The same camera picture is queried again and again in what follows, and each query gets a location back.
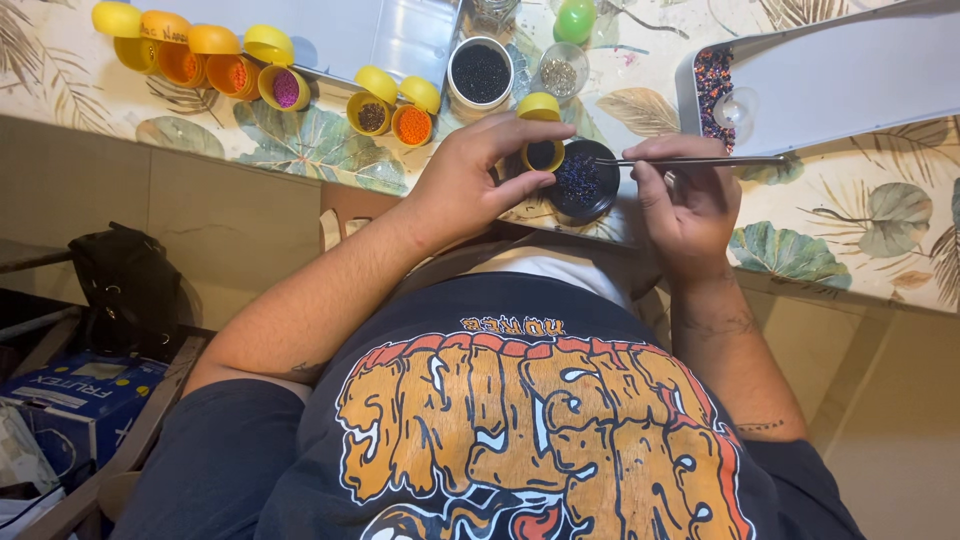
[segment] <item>blue box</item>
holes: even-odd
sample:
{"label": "blue box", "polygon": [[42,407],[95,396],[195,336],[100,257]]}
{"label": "blue box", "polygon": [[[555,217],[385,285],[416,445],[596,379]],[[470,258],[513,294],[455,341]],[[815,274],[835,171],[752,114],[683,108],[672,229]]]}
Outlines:
{"label": "blue box", "polygon": [[116,453],[167,364],[140,356],[61,355],[7,381],[0,401],[16,406],[58,475]]}

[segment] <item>forearm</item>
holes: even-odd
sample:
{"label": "forearm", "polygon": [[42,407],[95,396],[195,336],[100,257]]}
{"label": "forearm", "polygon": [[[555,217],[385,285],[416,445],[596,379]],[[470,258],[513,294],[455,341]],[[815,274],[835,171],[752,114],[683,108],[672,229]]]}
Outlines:
{"label": "forearm", "polygon": [[253,373],[312,383],[396,284],[436,246],[403,205],[277,283],[217,334],[186,391]]}
{"label": "forearm", "polygon": [[732,269],[672,290],[674,354],[720,399],[741,437],[806,438],[797,399],[774,361]]}

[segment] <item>hand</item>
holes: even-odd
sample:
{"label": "hand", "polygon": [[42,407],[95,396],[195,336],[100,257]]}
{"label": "hand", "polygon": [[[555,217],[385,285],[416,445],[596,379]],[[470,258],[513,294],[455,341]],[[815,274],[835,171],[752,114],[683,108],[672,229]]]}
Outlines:
{"label": "hand", "polygon": [[[628,160],[727,154],[719,140],[695,135],[648,138],[623,151]],[[687,178],[675,182],[673,193],[650,163],[638,161],[630,173],[636,180],[643,223],[674,288],[730,274],[727,244],[740,210],[740,185],[729,167],[688,167],[681,172]]]}
{"label": "hand", "polygon": [[556,182],[553,173],[528,171],[496,186],[489,171],[499,160],[524,143],[564,140],[575,131],[561,122],[521,120],[513,112],[487,116],[446,137],[396,209],[408,212],[421,242],[440,249]]}

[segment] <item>plastic tray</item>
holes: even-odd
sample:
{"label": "plastic tray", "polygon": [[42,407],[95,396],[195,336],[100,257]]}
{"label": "plastic tray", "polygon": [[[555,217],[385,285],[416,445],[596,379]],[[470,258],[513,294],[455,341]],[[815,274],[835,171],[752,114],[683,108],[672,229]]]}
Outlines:
{"label": "plastic tray", "polygon": [[[819,142],[960,112],[960,2],[913,0],[731,47],[733,87],[759,94],[754,129],[735,156],[771,156]],[[681,129],[702,134],[693,61],[677,68]]]}
{"label": "plastic tray", "polygon": [[462,0],[132,0],[141,10],[174,12],[193,24],[219,24],[242,38],[254,24],[294,42],[294,66],[352,86],[373,64],[398,82],[423,77],[437,89],[455,45]]}

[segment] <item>tabletop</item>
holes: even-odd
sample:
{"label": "tabletop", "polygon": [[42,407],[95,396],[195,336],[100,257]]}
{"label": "tabletop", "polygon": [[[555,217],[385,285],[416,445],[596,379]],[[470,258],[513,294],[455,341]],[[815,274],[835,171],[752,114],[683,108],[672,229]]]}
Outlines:
{"label": "tabletop", "polygon": [[[562,105],[563,120],[577,126],[577,136],[619,154],[680,129],[674,73],[686,54],[894,1],[596,0],[589,81]],[[262,100],[144,77],[120,64],[111,37],[93,30],[95,4],[0,0],[0,113],[389,195],[407,193],[437,144],[476,119],[444,92],[433,141],[410,149],[389,135],[356,133],[344,118],[351,94],[345,86],[313,83],[310,106],[283,113]],[[500,110],[515,108],[529,92],[560,4],[522,2],[499,37],[516,69]],[[468,22],[462,33],[470,35]],[[955,116],[928,120],[797,150],[782,170],[738,169],[743,203],[731,263],[814,293],[956,313],[958,126]],[[629,244],[624,211],[635,196],[636,185],[624,182],[613,210],[583,227],[560,223],[541,198],[502,218]],[[911,203],[898,206],[900,200]]]}

